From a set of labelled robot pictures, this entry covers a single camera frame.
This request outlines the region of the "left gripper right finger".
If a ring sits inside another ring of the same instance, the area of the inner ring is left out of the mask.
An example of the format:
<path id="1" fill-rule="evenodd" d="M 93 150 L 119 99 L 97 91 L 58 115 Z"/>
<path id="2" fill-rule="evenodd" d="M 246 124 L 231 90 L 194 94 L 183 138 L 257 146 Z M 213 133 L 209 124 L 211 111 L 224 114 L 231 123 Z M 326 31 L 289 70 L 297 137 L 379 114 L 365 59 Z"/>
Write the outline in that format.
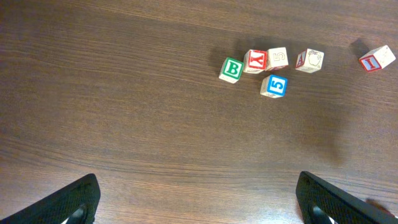
<path id="1" fill-rule="evenodd" d="M 397 218 L 329 182 L 302 171 L 296 190 L 304 223 L 389 223 Z"/>

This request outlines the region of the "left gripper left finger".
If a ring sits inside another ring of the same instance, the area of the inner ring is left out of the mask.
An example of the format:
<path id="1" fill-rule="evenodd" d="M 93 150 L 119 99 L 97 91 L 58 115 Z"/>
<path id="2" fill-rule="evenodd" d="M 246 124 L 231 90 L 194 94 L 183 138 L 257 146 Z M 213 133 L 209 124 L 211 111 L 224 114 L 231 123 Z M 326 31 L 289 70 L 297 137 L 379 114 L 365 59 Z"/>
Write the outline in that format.
<path id="1" fill-rule="evenodd" d="M 86 223 L 95 222 L 100 201 L 99 183 L 87 174 L 38 202 L 1 220 L 1 223 Z"/>

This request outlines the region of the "blue 5 number block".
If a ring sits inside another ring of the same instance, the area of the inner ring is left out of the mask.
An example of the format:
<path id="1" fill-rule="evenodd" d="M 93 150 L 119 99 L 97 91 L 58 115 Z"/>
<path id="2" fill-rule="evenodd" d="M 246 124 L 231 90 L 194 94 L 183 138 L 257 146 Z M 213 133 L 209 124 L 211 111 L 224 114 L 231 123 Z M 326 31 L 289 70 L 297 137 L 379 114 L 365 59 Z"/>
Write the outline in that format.
<path id="1" fill-rule="evenodd" d="M 285 96 L 288 79 L 277 75 L 269 75 L 262 81 L 260 94 L 270 98 Z"/>

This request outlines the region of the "plain wooden apple block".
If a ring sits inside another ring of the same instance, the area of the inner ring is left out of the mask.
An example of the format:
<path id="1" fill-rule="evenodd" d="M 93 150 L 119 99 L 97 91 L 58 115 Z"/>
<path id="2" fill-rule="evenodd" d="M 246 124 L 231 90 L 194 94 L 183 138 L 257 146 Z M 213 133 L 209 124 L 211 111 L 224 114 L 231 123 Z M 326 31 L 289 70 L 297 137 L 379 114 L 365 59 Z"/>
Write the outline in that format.
<path id="1" fill-rule="evenodd" d="M 323 59 L 323 52 L 306 49 L 298 54 L 295 69 L 306 73 L 317 72 L 322 69 Z"/>

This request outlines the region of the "wooden block with red side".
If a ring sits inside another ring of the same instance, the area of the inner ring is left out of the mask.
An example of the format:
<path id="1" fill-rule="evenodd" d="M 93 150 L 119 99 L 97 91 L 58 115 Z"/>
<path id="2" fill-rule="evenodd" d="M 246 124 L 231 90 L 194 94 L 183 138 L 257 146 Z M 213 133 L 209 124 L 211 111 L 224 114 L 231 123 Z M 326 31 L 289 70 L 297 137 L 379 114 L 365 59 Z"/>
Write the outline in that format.
<path id="1" fill-rule="evenodd" d="M 285 47 L 267 50 L 267 66 L 265 71 L 279 70 L 289 65 Z"/>

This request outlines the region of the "red Y letter block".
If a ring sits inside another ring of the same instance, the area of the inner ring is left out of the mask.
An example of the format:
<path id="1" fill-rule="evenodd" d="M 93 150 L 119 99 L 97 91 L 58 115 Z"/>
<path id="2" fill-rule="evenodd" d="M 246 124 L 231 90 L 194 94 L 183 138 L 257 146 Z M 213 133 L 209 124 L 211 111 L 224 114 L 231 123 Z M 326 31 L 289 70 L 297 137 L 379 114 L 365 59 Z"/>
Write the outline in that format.
<path id="1" fill-rule="evenodd" d="M 261 50 L 248 50 L 244 55 L 244 73 L 258 74 L 267 67 L 267 52 Z"/>

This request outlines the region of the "green B letter block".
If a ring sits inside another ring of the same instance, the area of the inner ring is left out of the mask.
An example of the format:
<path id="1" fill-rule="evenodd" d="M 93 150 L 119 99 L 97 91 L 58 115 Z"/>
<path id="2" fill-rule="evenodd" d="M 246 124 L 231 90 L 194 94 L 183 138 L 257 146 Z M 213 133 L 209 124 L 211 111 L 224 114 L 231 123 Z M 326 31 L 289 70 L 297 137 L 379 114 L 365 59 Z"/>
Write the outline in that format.
<path id="1" fill-rule="evenodd" d="M 243 62 L 227 57 L 221 67 L 219 79 L 229 83 L 236 83 L 241 77 L 243 67 Z"/>

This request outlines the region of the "wooden block red I side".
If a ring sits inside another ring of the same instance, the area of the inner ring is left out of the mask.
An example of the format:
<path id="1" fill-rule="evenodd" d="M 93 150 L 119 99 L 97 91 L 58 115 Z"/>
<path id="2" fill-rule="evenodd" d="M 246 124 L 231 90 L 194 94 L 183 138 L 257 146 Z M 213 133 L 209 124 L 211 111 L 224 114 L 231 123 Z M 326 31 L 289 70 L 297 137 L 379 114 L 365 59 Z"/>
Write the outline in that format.
<path id="1" fill-rule="evenodd" d="M 396 59 L 388 45 L 373 49 L 359 58 L 359 62 L 367 72 L 382 70 Z"/>

